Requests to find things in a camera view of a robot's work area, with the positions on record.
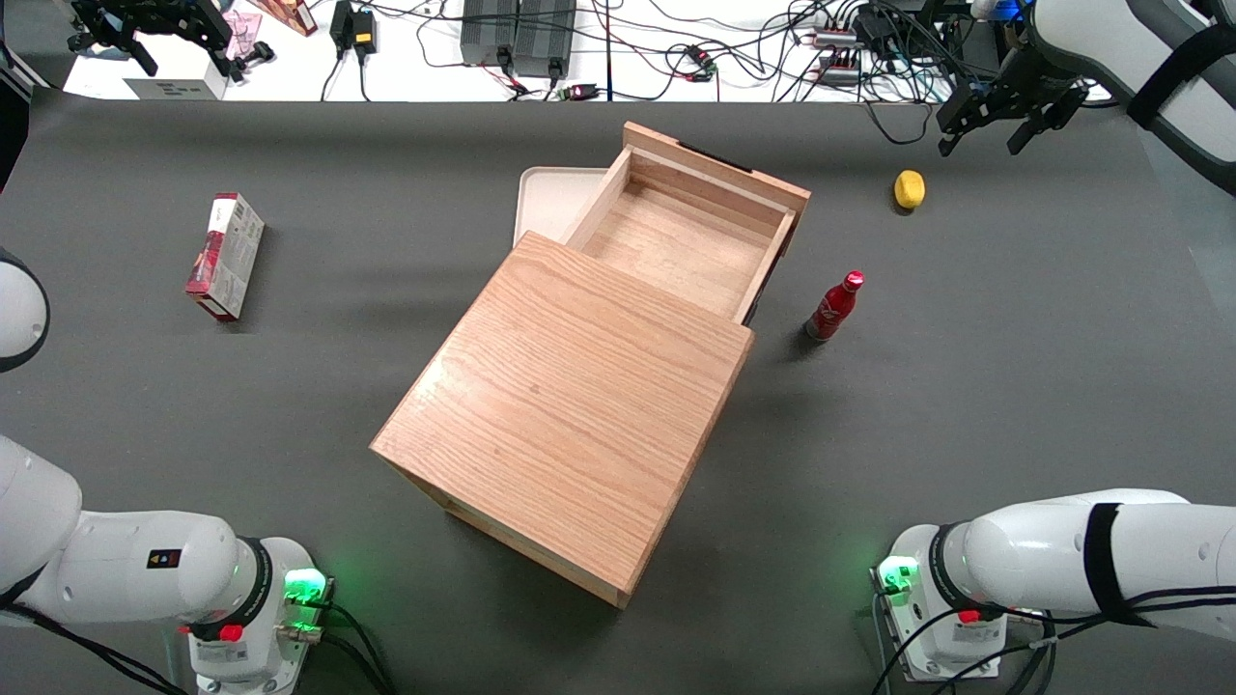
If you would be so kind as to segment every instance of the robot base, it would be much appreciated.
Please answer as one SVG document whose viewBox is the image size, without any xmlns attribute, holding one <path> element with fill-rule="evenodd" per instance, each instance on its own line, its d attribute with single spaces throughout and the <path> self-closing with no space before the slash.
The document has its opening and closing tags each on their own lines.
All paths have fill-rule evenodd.
<svg viewBox="0 0 1236 695">
<path fill-rule="evenodd" d="M 200 642 L 189 636 L 189 655 L 200 691 L 219 695 L 288 695 L 297 686 L 309 646 L 276 633 L 279 626 L 316 626 L 321 611 L 284 599 L 284 576 L 313 568 L 309 552 L 287 538 L 263 538 L 271 554 L 271 592 L 240 642 Z"/>
<path fill-rule="evenodd" d="M 876 590 L 883 594 L 885 622 L 895 647 L 918 631 L 927 621 L 947 613 L 950 607 L 936 589 L 928 568 L 928 549 L 938 526 L 916 526 L 892 544 L 889 558 L 873 570 Z M 896 585 L 896 594 L 889 594 Z M 915 638 L 902 655 L 906 680 L 948 680 L 1005 646 L 1007 617 L 963 625 L 957 617 L 943 618 Z M 996 678 L 1000 659 L 963 676 Z"/>
</svg>

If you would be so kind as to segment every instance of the red cap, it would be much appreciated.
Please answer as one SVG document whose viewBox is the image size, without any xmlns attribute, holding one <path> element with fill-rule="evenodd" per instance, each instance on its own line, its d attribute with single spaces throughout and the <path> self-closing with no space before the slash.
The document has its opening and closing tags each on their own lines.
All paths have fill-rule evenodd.
<svg viewBox="0 0 1236 695">
<path fill-rule="evenodd" d="M 240 636 L 245 633 L 245 628 L 239 625 L 225 625 L 219 628 L 219 639 L 224 642 L 240 642 Z"/>
<path fill-rule="evenodd" d="M 857 292 L 859 287 L 863 287 L 863 271 L 850 271 L 842 281 L 842 287 L 849 289 L 850 292 Z"/>
</svg>

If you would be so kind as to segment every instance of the green light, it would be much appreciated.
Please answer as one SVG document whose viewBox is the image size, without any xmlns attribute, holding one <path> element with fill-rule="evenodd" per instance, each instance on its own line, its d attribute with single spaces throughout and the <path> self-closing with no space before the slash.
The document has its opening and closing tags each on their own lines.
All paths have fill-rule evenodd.
<svg viewBox="0 0 1236 695">
<path fill-rule="evenodd" d="M 910 591 L 910 585 L 918 575 L 918 560 L 892 555 L 880 563 L 876 573 L 884 582 L 885 594 L 904 594 Z"/>
<path fill-rule="evenodd" d="M 293 601 L 321 601 L 326 594 L 326 575 L 308 568 L 283 576 L 283 596 Z"/>
</svg>

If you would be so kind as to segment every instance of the white table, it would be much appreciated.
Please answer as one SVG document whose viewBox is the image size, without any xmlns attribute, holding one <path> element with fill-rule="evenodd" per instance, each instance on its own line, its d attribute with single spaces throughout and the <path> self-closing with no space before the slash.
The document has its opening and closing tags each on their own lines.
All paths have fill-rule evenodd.
<svg viewBox="0 0 1236 695">
<path fill-rule="evenodd" d="M 431 20 L 441 7 L 441 12 L 449 17 L 457 17 L 462 11 L 462 0 L 386 0 L 382 5 L 398 7 L 402 10 L 417 9 L 418 14 L 392 19 L 376 14 L 377 20 L 377 45 L 378 53 L 371 56 L 366 67 L 366 92 L 373 101 L 502 101 L 512 96 L 512 92 L 499 84 L 499 82 L 485 69 L 478 67 L 450 67 L 436 68 L 426 63 L 425 56 L 435 64 L 459 63 L 461 61 L 459 49 L 460 22 Z M 671 35 L 659 30 L 646 30 L 625 23 L 627 21 L 651 25 L 655 27 L 687 31 L 700 36 L 716 38 L 728 45 L 748 43 L 755 40 L 756 30 L 774 12 L 784 11 L 782 0 L 776 2 L 759 2 L 748 0 L 656 0 L 666 12 L 676 17 L 711 16 L 735 27 L 749 27 L 749 31 L 737 31 L 726 28 L 711 22 L 680 22 L 667 19 L 654 7 L 649 0 L 624 0 L 619 5 L 618 0 L 609 0 L 618 5 L 611 12 L 611 31 L 622 41 L 635 46 L 650 48 L 669 48 L 674 43 L 691 43 L 696 40 L 688 36 Z M 360 2 L 353 2 L 360 9 Z M 596 83 L 606 85 L 606 42 L 603 16 L 593 11 L 591 0 L 580 0 L 575 26 L 583 35 L 577 33 L 574 38 L 570 74 L 560 84 Z M 246 0 L 236 0 L 235 10 L 242 12 L 261 12 Z M 255 66 L 246 80 L 240 84 L 231 84 L 224 93 L 226 101 L 318 101 L 321 95 L 323 83 L 335 64 L 335 48 L 328 35 L 331 14 L 334 12 L 334 0 L 321 0 L 311 14 L 318 21 L 318 31 L 309 37 L 300 36 L 295 31 L 282 25 L 269 16 L 263 16 L 258 40 L 269 43 L 274 49 L 277 59 L 268 64 Z M 418 28 L 420 38 L 424 41 L 424 54 L 421 45 L 417 40 Z M 810 22 L 801 25 L 800 32 L 810 31 Z M 781 54 L 781 33 L 769 37 L 761 42 L 764 61 L 775 64 Z M 200 48 L 188 45 L 193 51 Z M 754 54 L 755 46 L 747 46 L 744 51 Z M 174 59 L 174 56 L 166 56 L 167 51 L 157 52 L 151 48 L 154 59 L 163 63 L 166 59 Z M 655 96 L 670 79 L 656 72 L 645 59 L 617 42 L 612 43 L 613 53 L 613 84 L 616 92 L 638 96 Z M 807 68 L 818 51 L 810 46 L 792 47 L 785 63 L 785 72 L 798 75 Z M 648 53 L 648 59 L 656 68 L 669 72 L 665 59 L 659 53 Z M 734 58 L 721 57 L 717 61 L 719 67 L 721 99 L 724 101 L 771 101 L 780 96 L 787 87 L 794 84 L 794 78 L 787 77 L 780 80 L 780 85 L 774 87 L 774 80 L 759 82 L 742 72 Z M 684 62 L 684 69 L 690 68 L 690 62 Z M 768 68 L 766 74 L 772 74 Z M 64 84 L 64 90 L 83 96 L 99 99 L 136 99 L 133 93 L 124 83 L 126 77 L 145 77 L 141 68 L 132 61 L 116 62 L 96 58 L 78 58 L 73 72 Z M 929 94 L 926 83 L 929 78 L 923 78 L 917 87 L 918 93 Z M 529 89 L 546 89 L 548 79 L 520 80 Z M 802 85 L 800 94 L 807 93 L 807 84 Z M 912 93 L 912 87 L 905 80 L 892 78 L 880 78 L 873 85 L 875 94 L 887 100 L 904 100 Z M 932 100 L 942 100 L 948 96 L 948 87 L 942 79 L 933 80 Z M 717 100 L 718 84 L 714 83 L 690 83 L 684 79 L 674 79 L 669 90 L 661 98 L 664 101 L 714 101 Z M 869 99 L 875 94 L 864 90 Z M 794 98 L 791 90 L 785 100 Z M 539 99 L 543 94 L 524 98 Z M 349 52 L 339 73 L 328 87 L 326 100 L 329 101 L 358 101 L 361 100 L 360 70 L 357 58 Z M 854 101 L 854 90 L 834 90 L 822 85 L 811 89 L 807 100 L 811 101 Z"/>
</svg>

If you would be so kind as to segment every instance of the wooden drawer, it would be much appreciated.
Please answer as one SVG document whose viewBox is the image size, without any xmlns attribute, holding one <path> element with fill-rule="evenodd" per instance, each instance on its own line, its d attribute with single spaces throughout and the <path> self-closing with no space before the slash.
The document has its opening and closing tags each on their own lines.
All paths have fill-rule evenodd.
<svg viewBox="0 0 1236 695">
<path fill-rule="evenodd" d="M 745 323 L 810 197 L 628 122 L 566 246 Z"/>
<path fill-rule="evenodd" d="M 808 194 L 648 129 L 559 244 L 525 234 L 370 448 L 627 606 L 754 341 Z"/>
</svg>

